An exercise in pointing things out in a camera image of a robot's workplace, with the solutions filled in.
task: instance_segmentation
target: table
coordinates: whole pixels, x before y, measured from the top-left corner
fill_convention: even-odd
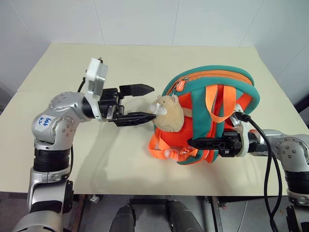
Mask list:
[[[0,116],[0,191],[27,192],[33,165],[34,117],[62,91],[76,91],[90,58],[109,66],[105,87],[144,83],[155,92],[127,97],[126,112],[145,111],[178,73],[210,64],[237,66],[254,78],[261,102],[252,118],[264,129],[287,134],[309,133],[291,102],[261,61],[254,47],[165,47],[51,44]],[[81,123],[74,138],[70,180],[76,194],[152,194],[262,196],[265,157],[219,158],[181,166],[154,159],[147,150],[151,122],[118,128],[113,123]],[[283,183],[283,194],[286,194]],[[277,195],[271,169],[269,195]]]

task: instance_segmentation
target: floor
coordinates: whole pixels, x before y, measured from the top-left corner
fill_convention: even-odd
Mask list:
[[[18,220],[27,213],[26,194],[0,192],[0,232],[12,230]],[[136,232],[169,232],[169,224],[165,215],[164,199],[178,200],[186,205],[195,215],[201,227],[206,232],[214,232],[211,205],[205,202],[204,197],[196,196],[130,196],[130,195],[104,195],[97,203],[89,204],[90,210],[83,218],[81,231],[83,232],[108,232],[118,209],[131,203],[136,211]],[[226,204],[220,208],[224,232],[236,232],[241,222],[246,202]],[[287,197],[283,197],[280,209],[275,216],[277,226],[281,232],[287,232],[286,206],[290,205]],[[71,222],[70,215],[65,216],[64,225]],[[241,232],[270,232],[268,215],[264,200],[251,200],[247,203]]]

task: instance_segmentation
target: handwritten label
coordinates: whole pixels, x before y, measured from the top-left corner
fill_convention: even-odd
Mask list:
[[[55,117],[49,116],[49,115],[41,115],[36,124],[34,129],[36,131],[40,131],[42,132],[43,130],[49,128],[49,126],[51,125],[51,122],[53,121]]]

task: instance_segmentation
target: plush toy ear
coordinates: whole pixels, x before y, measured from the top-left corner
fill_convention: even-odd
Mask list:
[[[179,102],[178,97],[175,94],[172,95],[172,99],[173,99],[175,105]]]

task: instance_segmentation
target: plush hamster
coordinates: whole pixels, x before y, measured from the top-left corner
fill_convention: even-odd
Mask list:
[[[156,114],[153,122],[160,130],[179,132],[183,127],[184,112],[176,95],[158,96],[157,100],[150,105],[149,110],[152,114]]]

